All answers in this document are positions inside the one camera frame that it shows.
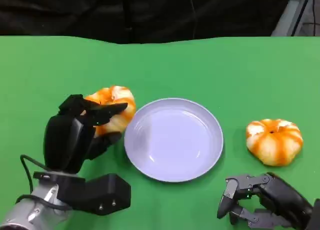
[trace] green tablecloth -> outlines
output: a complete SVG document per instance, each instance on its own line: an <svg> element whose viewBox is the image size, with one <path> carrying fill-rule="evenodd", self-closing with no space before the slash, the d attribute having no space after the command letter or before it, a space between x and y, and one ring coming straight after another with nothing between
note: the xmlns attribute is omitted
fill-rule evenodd
<svg viewBox="0 0 320 230"><path fill-rule="evenodd" d="M141 174L123 141L80 175L117 173L132 186L131 207L109 216L76 212L59 229L231 230L217 208L225 177L273 171L310 202L320 197L320 38L216 38L169 44L116 45L72 37L0 37L0 167L3 218L29 191L20 154L43 161L50 116L69 94L127 86L138 107L168 97L186 98L219 120L225 151L214 168L187 183L162 183ZM262 165L246 149L253 120L296 123L304 147L288 167ZM243 203L250 210L258 200ZM245 223L237 229L247 229Z"/></svg>

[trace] white plate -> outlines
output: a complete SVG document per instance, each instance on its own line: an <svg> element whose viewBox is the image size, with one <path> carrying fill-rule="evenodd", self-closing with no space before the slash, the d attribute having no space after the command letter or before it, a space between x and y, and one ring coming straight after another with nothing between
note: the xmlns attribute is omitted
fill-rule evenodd
<svg viewBox="0 0 320 230"><path fill-rule="evenodd" d="M184 182L205 174L220 158L223 144L217 119L203 106L181 98L145 105L124 135L132 164L163 182Z"/></svg>

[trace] pumpkin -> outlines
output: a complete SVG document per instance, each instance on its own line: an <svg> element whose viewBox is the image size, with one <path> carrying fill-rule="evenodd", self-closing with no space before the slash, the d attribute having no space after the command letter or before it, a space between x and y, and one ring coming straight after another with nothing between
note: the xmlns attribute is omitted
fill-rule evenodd
<svg viewBox="0 0 320 230"><path fill-rule="evenodd" d="M246 146L265 165L290 164L303 143L297 125L283 119L253 121L246 127Z"/></svg>
<svg viewBox="0 0 320 230"><path fill-rule="evenodd" d="M112 132L122 133L136 113L134 96L124 86L105 87L92 95L86 96L85 99L101 105L128 103L126 109L122 113L114 115L110 122L95 127L95 137Z"/></svg>

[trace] robotic hand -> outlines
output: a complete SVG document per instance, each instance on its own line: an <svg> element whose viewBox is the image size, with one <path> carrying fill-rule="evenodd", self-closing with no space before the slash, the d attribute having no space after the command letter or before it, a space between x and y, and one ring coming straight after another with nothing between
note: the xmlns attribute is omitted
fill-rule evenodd
<svg viewBox="0 0 320 230"><path fill-rule="evenodd" d="M122 136L120 132L95 136L94 126L108 123L126 107L127 103L101 106L80 94L70 95L47 123L45 165L21 156L30 194L17 199L0 230L50 230L66 220L70 210L104 216L130 207L131 186L118 175L110 173L89 181L76 175L86 159L100 156ZM39 180L34 190L24 159L46 170L33 174Z"/></svg>
<svg viewBox="0 0 320 230"><path fill-rule="evenodd" d="M314 207L292 186L274 173L260 176L249 174L226 178L226 189L222 195L217 218L229 213L230 223L239 219L248 221L251 229L274 229L276 226L292 227L297 230L320 229L320 199ZM258 196L266 209L256 209L254 213L241 207L238 200Z"/></svg>

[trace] black curtain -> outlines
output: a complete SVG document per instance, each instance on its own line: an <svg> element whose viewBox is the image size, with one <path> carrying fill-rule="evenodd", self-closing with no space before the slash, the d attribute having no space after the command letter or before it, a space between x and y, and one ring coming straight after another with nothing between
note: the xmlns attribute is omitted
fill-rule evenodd
<svg viewBox="0 0 320 230"><path fill-rule="evenodd" d="M0 0L0 35L111 43L270 36L289 0Z"/></svg>

